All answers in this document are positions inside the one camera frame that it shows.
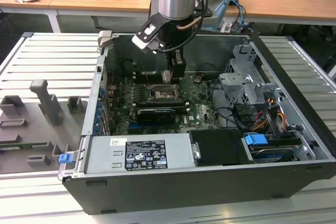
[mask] motherboard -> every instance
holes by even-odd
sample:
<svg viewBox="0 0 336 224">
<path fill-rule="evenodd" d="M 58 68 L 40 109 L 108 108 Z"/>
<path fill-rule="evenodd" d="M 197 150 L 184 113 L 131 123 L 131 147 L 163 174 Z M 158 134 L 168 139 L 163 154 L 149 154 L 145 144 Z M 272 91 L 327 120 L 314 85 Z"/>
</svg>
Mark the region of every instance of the motherboard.
<svg viewBox="0 0 336 224">
<path fill-rule="evenodd" d="M 108 86 L 113 135 L 187 133 L 220 128 L 211 83 L 187 73 L 179 84 L 138 84 L 126 77 Z"/>
</svg>

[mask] blue cable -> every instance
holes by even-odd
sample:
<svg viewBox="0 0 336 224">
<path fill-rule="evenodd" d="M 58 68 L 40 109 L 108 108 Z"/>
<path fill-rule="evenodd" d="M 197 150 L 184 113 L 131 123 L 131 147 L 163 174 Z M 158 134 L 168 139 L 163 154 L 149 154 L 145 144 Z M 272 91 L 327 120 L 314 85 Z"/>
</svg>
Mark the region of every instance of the blue cable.
<svg viewBox="0 0 336 224">
<path fill-rule="evenodd" d="M 239 25 L 239 27 L 238 27 L 238 29 L 237 29 L 237 31 L 236 31 L 236 32 L 238 32 L 239 29 L 241 28 L 241 26 L 243 25 L 243 21 L 244 21 L 244 12 L 243 12 L 242 6 L 239 5 L 236 1 L 234 1 L 234 0 L 230 0 L 230 1 L 232 1 L 232 2 L 239 8 L 239 10 L 240 10 L 240 14 L 241 14 L 240 25 Z"/>
</svg>

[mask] sticker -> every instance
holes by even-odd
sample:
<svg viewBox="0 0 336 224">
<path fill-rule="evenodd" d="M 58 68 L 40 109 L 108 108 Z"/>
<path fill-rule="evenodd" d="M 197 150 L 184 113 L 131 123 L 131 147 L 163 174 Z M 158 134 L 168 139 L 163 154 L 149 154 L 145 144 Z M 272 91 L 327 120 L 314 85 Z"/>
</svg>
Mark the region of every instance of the sticker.
<svg viewBox="0 0 336 224">
<path fill-rule="evenodd" d="M 110 145 L 116 146 L 116 145 L 126 145 L 127 138 L 111 138 Z"/>
<path fill-rule="evenodd" d="M 141 141 L 141 142 L 125 141 L 124 144 L 125 144 L 126 170 L 147 170 L 147 169 L 168 168 L 167 154 L 164 140 Z"/>
</svg>

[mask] orange wire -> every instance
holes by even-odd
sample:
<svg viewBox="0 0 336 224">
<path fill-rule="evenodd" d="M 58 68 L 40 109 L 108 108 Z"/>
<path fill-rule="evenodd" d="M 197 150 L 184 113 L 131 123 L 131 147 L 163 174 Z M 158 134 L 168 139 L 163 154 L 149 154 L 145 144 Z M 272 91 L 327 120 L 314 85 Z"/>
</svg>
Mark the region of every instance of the orange wire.
<svg viewBox="0 0 336 224">
<path fill-rule="evenodd" d="M 258 116 L 261 115 L 261 114 L 264 114 L 264 112 L 261 111 L 261 112 L 259 112 L 259 113 L 256 115 L 256 123 L 255 123 L 255 125 L 257 125 L 257 119 L 258 119 Z"/>
</svg>

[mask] barcode sticker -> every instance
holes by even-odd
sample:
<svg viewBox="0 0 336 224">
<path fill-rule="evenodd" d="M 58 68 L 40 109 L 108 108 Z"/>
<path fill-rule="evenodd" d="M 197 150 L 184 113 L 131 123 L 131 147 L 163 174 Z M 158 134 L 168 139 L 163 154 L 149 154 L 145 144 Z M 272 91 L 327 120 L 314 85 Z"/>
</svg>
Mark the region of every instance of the barcode sticker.
<svg viewBox="0 0 336 224">
<path fill-rule="evenodd" d="M 116 145 L 126 145 L 127 138 L 111 138 L 110 145 L 116 146 Z"/>
</svg>

